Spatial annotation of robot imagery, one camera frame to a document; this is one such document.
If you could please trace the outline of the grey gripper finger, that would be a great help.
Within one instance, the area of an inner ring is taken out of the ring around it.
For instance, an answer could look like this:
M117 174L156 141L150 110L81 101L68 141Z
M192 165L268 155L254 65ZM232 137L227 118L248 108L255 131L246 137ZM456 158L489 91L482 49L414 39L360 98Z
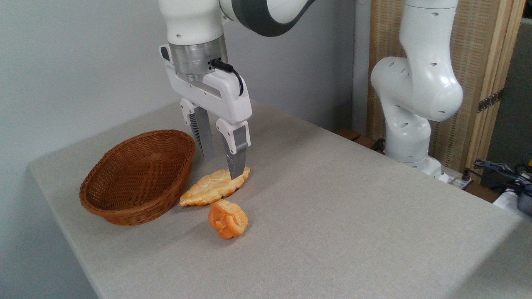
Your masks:
M232 179L241 176L246 165L246 150L251 145L247 121L232 125L224 119L216 122L224 142L224 149Z
M207 110L186 99L180 101L180 106L185 123L190 126L205 161L211 161L215 158L215 147Z

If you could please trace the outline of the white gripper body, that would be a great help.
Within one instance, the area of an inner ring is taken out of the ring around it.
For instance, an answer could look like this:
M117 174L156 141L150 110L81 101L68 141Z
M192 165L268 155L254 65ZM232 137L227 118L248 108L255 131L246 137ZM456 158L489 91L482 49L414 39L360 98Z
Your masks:
M201 82L177 76L168 45L160 47L165 67L174 91L193 104L209 110L228 123L237 125L251 117L251 102L245 81L216 69L206 74Z

